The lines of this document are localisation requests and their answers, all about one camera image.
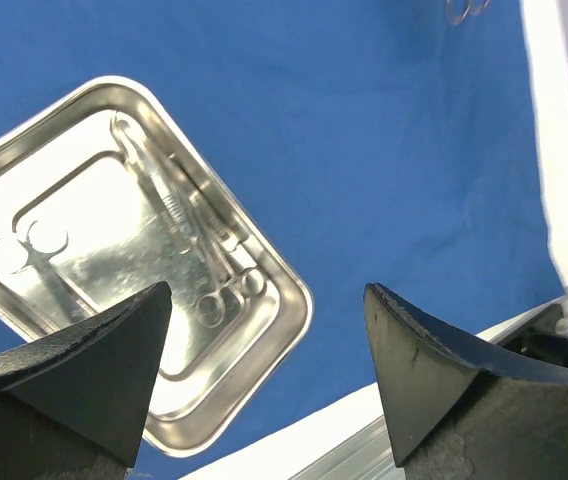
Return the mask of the steel surgical scissors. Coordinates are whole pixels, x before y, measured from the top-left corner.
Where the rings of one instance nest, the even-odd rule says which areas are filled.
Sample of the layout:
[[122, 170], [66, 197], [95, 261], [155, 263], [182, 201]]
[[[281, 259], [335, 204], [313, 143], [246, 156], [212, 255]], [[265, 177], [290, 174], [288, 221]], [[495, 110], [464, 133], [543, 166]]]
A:
[[52, 263], [69, 245], [66, 229], [37, 219], [22, 235], [13, 232], [0, 237], [0, 271], [12, 275], [34, 270], [40, 283], [72, 324], [97, 314], [97, 309]]

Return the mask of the steel tweezers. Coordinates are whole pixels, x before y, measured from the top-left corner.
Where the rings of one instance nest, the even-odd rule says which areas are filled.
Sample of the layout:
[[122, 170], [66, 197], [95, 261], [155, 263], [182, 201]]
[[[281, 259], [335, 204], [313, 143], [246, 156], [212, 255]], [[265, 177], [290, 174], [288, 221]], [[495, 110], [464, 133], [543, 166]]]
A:
[[168, 226], [177, 252], [193, 252], [199, 239], [198, 228], [183, 196], [170, 178], [164, 152], [128, 115], [115, 114], [109, 128], [139, 186]]

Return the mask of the steel forceps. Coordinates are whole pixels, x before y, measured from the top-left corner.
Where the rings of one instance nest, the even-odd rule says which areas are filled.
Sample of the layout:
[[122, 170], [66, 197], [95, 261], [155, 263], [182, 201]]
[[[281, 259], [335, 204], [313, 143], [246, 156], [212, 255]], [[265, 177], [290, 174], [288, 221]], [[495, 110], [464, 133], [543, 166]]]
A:
[[444, 14], [447, 23], [458, 26], [469, 17], [480, 15], [491, 0], [445, 0]]

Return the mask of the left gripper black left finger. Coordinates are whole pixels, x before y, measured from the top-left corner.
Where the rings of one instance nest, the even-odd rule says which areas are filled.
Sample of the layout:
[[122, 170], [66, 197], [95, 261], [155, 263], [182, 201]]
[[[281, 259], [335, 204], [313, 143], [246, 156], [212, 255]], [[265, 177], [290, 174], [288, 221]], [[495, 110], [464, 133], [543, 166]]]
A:
[[135, 465], [172, 311], [155, 283], [0, 352], [0, 479], [123, 479]]

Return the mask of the steel instrument tray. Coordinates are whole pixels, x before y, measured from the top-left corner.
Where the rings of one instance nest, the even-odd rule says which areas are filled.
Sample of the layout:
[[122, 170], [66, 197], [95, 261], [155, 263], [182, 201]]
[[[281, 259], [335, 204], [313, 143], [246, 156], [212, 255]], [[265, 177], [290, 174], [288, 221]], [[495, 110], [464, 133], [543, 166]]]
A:
[[[121, 113], [181, 167], [236, 233], [232, 258], [265, 276], [261, 296], [224, 297], [217, 327], [196, 312], [210, 293], [198, 246], [179, 254], [110, 133]], [[69, 245], [52, 263], [97, 309], [164, 281], [172, 313], [144, 437], [172, 457], [208, 448], [306, 334], [312, 295], [252, 222], [159, 101], [118, 76], [91, 80], [0, 138], [0, 237], [41, 219], [66, 229]], [[34, 270], [0, 271], [0, 319], [28, 341], [60, 330], [63, 313]]]

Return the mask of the blue surgical cloth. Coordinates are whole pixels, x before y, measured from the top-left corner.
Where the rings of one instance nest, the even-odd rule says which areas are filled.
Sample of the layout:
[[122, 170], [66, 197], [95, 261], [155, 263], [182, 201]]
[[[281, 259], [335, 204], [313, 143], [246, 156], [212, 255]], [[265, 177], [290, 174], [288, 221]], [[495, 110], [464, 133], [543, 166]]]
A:
[[520, 5], [0, 1], [0, 136], [89, 79], [138, 81], [310, 287], [302, 342], [177, 479], [375, 379], [379, 282], [471, 332], [563, 286], [548, 250]]

